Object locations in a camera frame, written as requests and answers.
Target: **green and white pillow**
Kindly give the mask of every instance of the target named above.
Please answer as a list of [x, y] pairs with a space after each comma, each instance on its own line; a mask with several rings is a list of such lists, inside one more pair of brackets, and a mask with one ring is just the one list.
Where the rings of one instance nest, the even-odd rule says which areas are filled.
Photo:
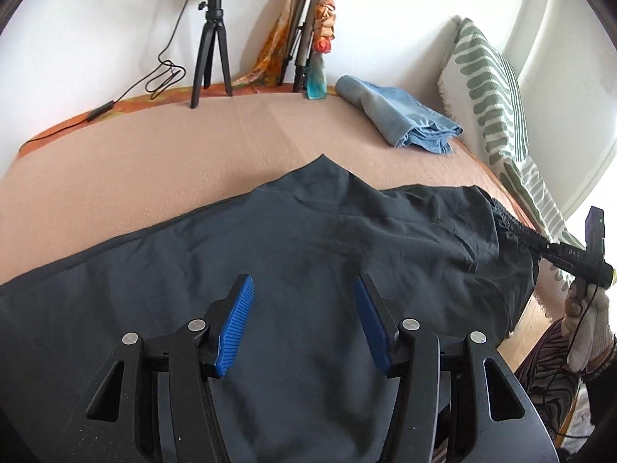
[[[499, 178], [540, 233], [552, 242], [580, 246], [529, 155], [523, 102], [508, 61], [464, 19], [442, 66], [439, 91], [448, 116], [464, 129], [465, 146]], [[552, 275], [558, 291], [566, 292], [570, 275], [556, 269]]]

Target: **gloved hand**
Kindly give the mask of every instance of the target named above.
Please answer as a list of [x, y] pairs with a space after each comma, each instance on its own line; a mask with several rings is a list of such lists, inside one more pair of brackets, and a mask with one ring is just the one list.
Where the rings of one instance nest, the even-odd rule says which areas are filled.
[[[587, 308], [595, 285], [587, 287], [585, 281], [577, 278], [570, 285], [568, 296], [564, 302], [566, 317], [561, 321], [561, 333], [568, 338], [570, 344], [574, 339], [576, 327], [581, 321], [581, 315]], [[613, 345], [614, 334], [609, 326], [609, 297], [602, 287], [597, 288], [591, 307], [582, 320], [581, 327], [576, 335], [575, 343], [568, 355], [568, 365], [573, 372], [578, 372], [605, 354]]]

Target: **blue gripper pad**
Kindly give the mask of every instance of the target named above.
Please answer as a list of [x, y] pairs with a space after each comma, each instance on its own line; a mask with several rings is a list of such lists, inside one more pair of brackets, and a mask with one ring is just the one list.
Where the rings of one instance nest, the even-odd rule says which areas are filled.
[[236, 359], [244, 328], [246, 327], [246, 321], [249, 318], [249, 312], [254, 301], [255, 287], [253, 279], [247, 276], [243, 286], [240, 288], [236, 302], [218, 335], [218, 355], [217, 360], [214, 362], [214, 368], [221, 378], [227, 374], [227, 369], [233, 365], [233, 361]]
[[373, 363], [388, 375], [393, 366], [389, 355], [390, 339], [362, 279], [358, 279], [354, 287], [354, 300]]

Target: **metal screw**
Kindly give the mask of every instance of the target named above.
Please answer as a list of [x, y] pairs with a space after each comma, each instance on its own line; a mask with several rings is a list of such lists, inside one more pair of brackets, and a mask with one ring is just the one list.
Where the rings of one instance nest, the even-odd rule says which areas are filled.
[[203, 331], [206, 328], [206, 323], [203, 320], [192, 320], [189, 322], [189, 330], [193, 332]]
[[127, 333], [124, 336], [122, 336], [122, 342], [125, 345], [134, 345], [135, 343], [137, 343], [137, 340], [140, 337], [137, 335], [137, 333]]
[[471, 341], [473, 341], [474, 343], [478, 343], [479, 345], [483, 345], [484, 343], [486, 343], [486, 336], [480, 331], [473, 331], [470, 338]]
[[403, 327], [408, 331], [417, 331], [420, 329], [420, 323], [415, 318], [406, 318], [403, 320]]

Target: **power cord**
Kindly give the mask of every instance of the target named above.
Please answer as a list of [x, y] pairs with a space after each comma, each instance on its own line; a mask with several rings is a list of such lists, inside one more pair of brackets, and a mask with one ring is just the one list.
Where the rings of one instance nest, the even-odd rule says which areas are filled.
[[[165, 68], [165, 69], [161, 71], [160, 73], [158, 73], [153, 78], [150, 78], [150, 80], [148, 80], [148, 82], [146, 83], [146, 92], [150, 94], [150, 100], [156, 99], [159, 95], [165, 92], [169, 87], [182, 81], [182, 79], [184, 79], [184, 77], [186, 76], [186, 68], [184, 66], [181, 66], [180, 64], [174, 63], [170, 59], [163, 59], [162, 55], [169, 50], [169, 47], [171, 47], [172, 42], [174, 41], [176, 32], [178, 30], [178, 26], [180, 26], [180, 20], [182, 19], [182, 16], [184, 15], [184, 11], [186, 10], [186, 6], [188, 5], [188, 3], [189, 3], [189, 0], [184, 1], [184, 5], [182, 6], [182, 10], [180, 10], [180, 14], [178, 15], [176, 25], [174, 26], [174, 30], [172, 31], [172, 35], [170, 36], [169, 41], [167, 45], [165, 46], [165, 48], [162, 51], [160, 51], [160, 53], [157, 56], [158, 66], [156, 68], [154, 68], [150, 73], [148, 73], [143, 78], [140, 78], [139, 80], [137, 80], [137, 82], [135, 82], [127, 90], [125, 90], [124, 93], [118, 99], [111, 100], [103, 104], [102, 106], [99, 106], [97, 109], [92, 110], [91, 112], [88, 113], [88, 115], [83, 120], [80, 120], [79, 122], [76, 122], [67, 127], [58, 129], [57, 131], [54, 131], [51, 134], [41, 135], [39, 137], [35, 137], [33, 139], [27, 140], [19, 147], [19, 151], [21, 151], [24, 146], [26, 146], [27, 144], [31, 142], [47, 139], [48, 137], [52, 137], [56, 134], [59, 134], [60, 132], [64, 132], [66, 130], [72, 129], [73, 127], [81, 125], [82, 123], [93, 122], [98, 117], [111, 111], [113, 107], [117, 103], [119, 103], [122, 99], [124, 99], [130, 91], [132, 91], [140, 83], [144, 82], [145, 80], [148, 80], [148, 78], [158, 73], [158, 71], [161, 68]], [[152, 87], [153, 82], [156, 82], [156, 80], [164, 76], [167, 76], [167, 77], [163, 79], [158, 85], [156, 85], [155, 87]]]
[[[575, 333], [574, 333], [574, 335], [572, 337], [572, 342], [568, 346], [568, 352], [566, 353], [566, 357], [563, 359], [561, 365], [555, 371], [555, 373], [553, 374], [553, 377], [551, 377], [551, 379], [550, 379], [550, 382], [548, 382], [547, 387], [544, 389], [544, 393], [542, 394], [542, 407], [544, 409], [544, 412], [547, 413], [547, 415], [548, 415], [548, 409], [546, 408], [546, 394], [547, 394], [548, 390], [550, 389], [550, 385], [553, 384], [553, 381], [557, 377], [557, 374], [561, 373], [561, 371], [563, 369], [563, 366], [566, 365], [566, 363], [568, 362], [568, 356], [570, 355], [570, 352], [572, 351], [572, 347], [574, 346], [574, 343], [576, 341], [576, 336], [578, 336], [578, 331], [581, 328], [581, 323], [582, 323], [583, 319], [585, 318], [585, 315], [587, 315], [587, 312], [591, 308], [591, 305], [593, 304], [593, 300], [595, 299], [595, 295], [597, 294], [597, 292], [598, 292], [598, 284], [595, 285], [595, 290], [593, 291], [593, 295], [591, 296], [591, 298], [589, 300], [589, 304], [587, 305], [587, 308], [585, 308], [585, 311], [582, 312], [581, 320], [579, 320], [579, 323], [576, 326]], [[559, 427], [555, 428], [555, 434], [557, 436], [571, 438], [571, 439], [588, 439], [589, 438], [589, 436], [568, 435], [566, 433], [560, 433], [559, 432]]]

